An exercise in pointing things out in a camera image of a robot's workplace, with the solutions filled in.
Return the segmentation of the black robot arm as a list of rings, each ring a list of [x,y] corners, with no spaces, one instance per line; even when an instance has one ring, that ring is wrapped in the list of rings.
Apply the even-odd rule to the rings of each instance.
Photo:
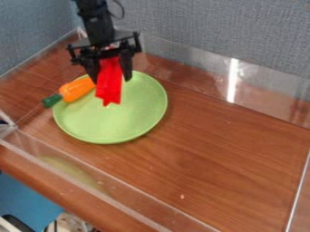
[[[67,51],[71,55],[71,64],[82,65],[92,82],[98,82],[100,61],[115,58],[120,64],[123,78],[132,79],[136,53],[142,52],[139,32],[118,30],[114,27],[107,0],[72,0],[78,6],[87,37],[79,43],[71,43]]]

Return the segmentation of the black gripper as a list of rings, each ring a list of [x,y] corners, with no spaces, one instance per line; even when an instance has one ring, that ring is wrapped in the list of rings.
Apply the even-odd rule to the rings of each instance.
[[[132,59],[142,52],[140,33],[112,28],[108,31],[91,30],[87,35],[87,38],[67,46],[71,63],[82,65],[92,82],[98,83],[99,61],[118,57],[123,78],[128,82],[132,79]]]

